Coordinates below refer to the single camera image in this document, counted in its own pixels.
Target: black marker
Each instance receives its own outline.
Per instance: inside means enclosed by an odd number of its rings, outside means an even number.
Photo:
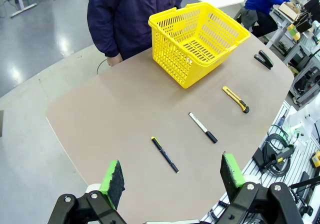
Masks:
[[[195,123],[202,129],[202,131],[207,135],[208,138],[210,138],[210,140],[213,143],[216,143],[218,140],[215,138],[214,135],[212,135],[212,133],[210,131],[208,131],[207,128],[205,128],[204,125],[202,125],[202,123],[195,117],[195,115],[193,115],[192,112],[189,112],[189,116],[195,121]]]
[[[154,145],[156,146],[156,148],[158,148],[158,150],[161,152],[162,156],[166,159],[166,161],[169,163],[169,165],[173,168],[173,170],[175,171],[175,173],[178,173],[179,170],[178,168],[175,166],[175,164],[172,162],[172,160],[170,160],[170,158],[168,157],[168,155],[166,154],[166,152],[164,151],[164,149],[162,148],[162,146],[159,144],[158,140],[153,136],[151,137],[152,142],[154,143]]]

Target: yellow plastic basket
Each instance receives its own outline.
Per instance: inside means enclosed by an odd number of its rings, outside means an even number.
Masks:
[[[200,2],[150,16],[153,59],[183,88],[219,66],[250,37],[238,22]]]

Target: black stapler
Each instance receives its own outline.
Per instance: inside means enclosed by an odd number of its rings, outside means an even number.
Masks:
[[[269,70],[274,66],[270,58],[262,50],[259,51],[259,54],[255,54],[254,58],[257,59],[260,63],[266,66]]]

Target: black pants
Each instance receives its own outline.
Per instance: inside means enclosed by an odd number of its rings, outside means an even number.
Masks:
[[[265,13],[257,10],[256,15],[258,16],[257,23],[259,25],[252,27],[252,34],[257,38],[262,37],[268,33],[272,33],[278,29],[277,23],[269,14],[266,15]]]

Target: person in blue jacket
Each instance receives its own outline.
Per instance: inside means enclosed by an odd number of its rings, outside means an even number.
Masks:
[[[110,66],[152,46],[149,17],[182,0],[89,0],[87,22],[92,40]]]
[[[257,38],[277,30],[277,23],[270,16],[273,5],[281,5],[290,0],[247,0],[241,9],[241,22],[244,27],[252,32]]]

